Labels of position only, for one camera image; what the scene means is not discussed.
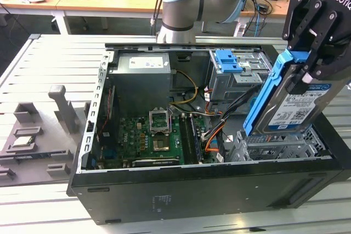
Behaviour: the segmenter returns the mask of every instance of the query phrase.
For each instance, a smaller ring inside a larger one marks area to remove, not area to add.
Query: motherboard
[[[117,146],[102,149],[100,163],[105,169],[114,169],[214,162],[200,143],[206,131],[202,116],[167,118],[167,131],[163,130],[167,120],[162,115],[152,115],[152,122],[150,116],[120,118]]]

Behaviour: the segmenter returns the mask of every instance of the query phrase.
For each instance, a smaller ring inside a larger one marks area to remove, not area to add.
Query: label sticker
[[[153,196],[151,198],[151,210],[153,212],[162,212],[166,210],[167,207],[171,205],[172,196],[164,195],[164,196]]]
[[[227,136],[227,139],[225,140],[225,142],[234,142],[234,137],[232,134]]]
[[[33,159],[31,156],[17,156],[15,159]]]
[[[270,129],[291,129],[302,124],[312,112],[314,101],[325,95],[331,84],[312,84],[301,95],[288,94],[270,120]]]
[[[130,69],[163,68],[162,57],[132,57],[129,59]]]
[[[218,160],[220,163],[223,163],[223,162],[224,162],[224,158],[223,158],[223,156],[222,156],[220,153],[217,153],[217,160]]]
[[[209,93],[205,93],[205,101],[210,101],[210,94]]]
[[[244,68],[244,67],[250,67],[250,63],[248,63],[247,61],[244,62],[238,62],[239,66]]]

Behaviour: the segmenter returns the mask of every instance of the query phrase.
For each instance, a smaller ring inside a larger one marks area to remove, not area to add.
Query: robotic arm
[[[244,0],[163,0],[158,43],[195,43],[195,21],[233,22]]]

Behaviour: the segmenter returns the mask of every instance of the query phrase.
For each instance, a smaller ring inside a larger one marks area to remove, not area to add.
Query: desk
[[[19,0],[2,0],[2,4],[12,14],[54,16],[60,33],[65,35],[70,34],[67,16],[100,16],[104,18],[103,27],[107,27],[106,17],[151,18],[155,2],[156,0],[46,0],[41,3],[25,4]],[[288,2],[289,0],[271,1],[274,10],[268,16],[267,22],[284,22]],[[4,14],[6,11],[0,8],[1,13]],[[238,24],[244,25],[253,15],[253,4],[251,1],[247,1]]]

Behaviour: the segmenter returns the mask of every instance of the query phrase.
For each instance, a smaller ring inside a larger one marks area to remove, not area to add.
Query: green circuit board
[[[171,132],[153,134],[150,131],[149,116],[136,118],[121,118],[116,158],[104,160],[104,168],[128,168],[132,162],[142,159],[178,159],[184,164],[182,137],[179,129],[179,116],[172,116],[170,122]],[[197,135],[206,130],[202,116],[194,118]],[[164,127],[167,123],[162,117],[153,117],[152,127]],[[212,163],[212,156],[205,155],[204,163]]]

